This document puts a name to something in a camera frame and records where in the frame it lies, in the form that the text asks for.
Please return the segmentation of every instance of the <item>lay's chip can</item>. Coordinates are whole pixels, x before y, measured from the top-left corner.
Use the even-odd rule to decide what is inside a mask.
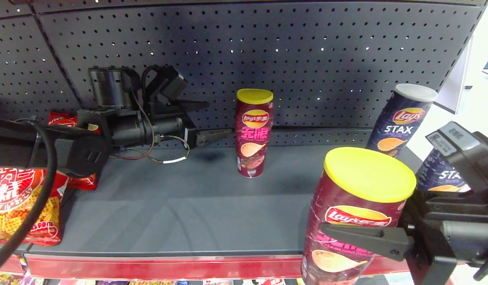
[[[324,169],[309,210],[302,279],[306,285],[352,285],[374,253],[325,235],[320,225],[394,227],[416,178],[397,159],[365,148],[329,151]]]
[[[273,124],[274,94],[262,89],[237,91],[235,146],[239,173],[255,178],[264,169],[265,153]]]
[[[379,115],[367,147],[396,157],[418,130],[437,92],[416,84],[397,84]]]
[[[435,148],[416,173],[420,191],[466,192],[470,190],[460,173]]]

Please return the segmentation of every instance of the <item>red snack bag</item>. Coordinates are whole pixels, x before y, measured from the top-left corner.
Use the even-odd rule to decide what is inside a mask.
[[[5,243],[22,224],[38,198],[47,170],[0,167],[0,243]],[[50,197],[23,243],[56,245],[61,241],[59,209],[68,177],[57,173]]]
[[[61,112],[50,112],[48,125],[65,125],[70,127],[77,126],[77,116],[64,114]],[[97,125],[89,125],[90,131],[99,133]],[[96,174],[84,178],[68,178],[68,188],[77,188],[81,190],[94,190],[98,187]]]

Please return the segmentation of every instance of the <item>blue chip can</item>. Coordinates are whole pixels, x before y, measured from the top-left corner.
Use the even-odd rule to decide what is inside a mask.
[[[416,173],[419,191],[465,192],[470,190],[459,172],[435,148]]]
[[[396,157],[418,130],[437,92],[416,84],[397,84],[379,115],[367,147]]]

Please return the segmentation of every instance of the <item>white lid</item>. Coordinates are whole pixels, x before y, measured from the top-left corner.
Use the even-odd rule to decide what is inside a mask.
[[[432,102],[437,97],[437,92],[434,89],[417,84],[397,84],[394,90],[407,99],[419,102]]]

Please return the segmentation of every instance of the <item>pegboard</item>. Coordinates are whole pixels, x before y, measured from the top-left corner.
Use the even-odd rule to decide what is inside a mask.
[[[33,16],[0,19],[0,118],[45,121],[79,108]]]
[[[18,1],[16,4],[6,0],[0,0],[0,18],[29,15],[31,9],[26,1]]]
[[[260,2],[260,1],[264,2],[264,0],[255,0],[254,2]],[[487,0],[422,0],[421,2],[480,6],[483,5],[486,1]],[[211,3],[211,2],[213,3],[214,1],[213,0],[83,0],[83,1],[60,2],[59,0],[36,0],[32,3],[32,5],[34,6],[34,9],[39,13],[49,13],[53,11],[106,8],[106,7],[116,7],[116,6],[123,7],[123,6],[138,6],[138,5],[144,6],[144,5],[162,5],[162,4],[202,4],[202,3]],[[218,2],[238,2],[238,1],[219,0]]]
[[[371,132],[372,130],[368,128],[302,128],[297,130],[274,128],[268,146],[364,145],[367,143]],[[158,143],[158,146],[160,148],[183,147],[176,140],[162,141]],[[232,147],[235,147],[235,134],[206,146],[206,148]],[[147,150],[149,146],[140,146],[139,148]]]
[[[276,126],[372,127],[397,83],[438,90],[484,7],[424,2],[254,2],[41,15],[88,106],[87,68],[170,64],[200,129],[232,127],[240,88],[275,94]]]

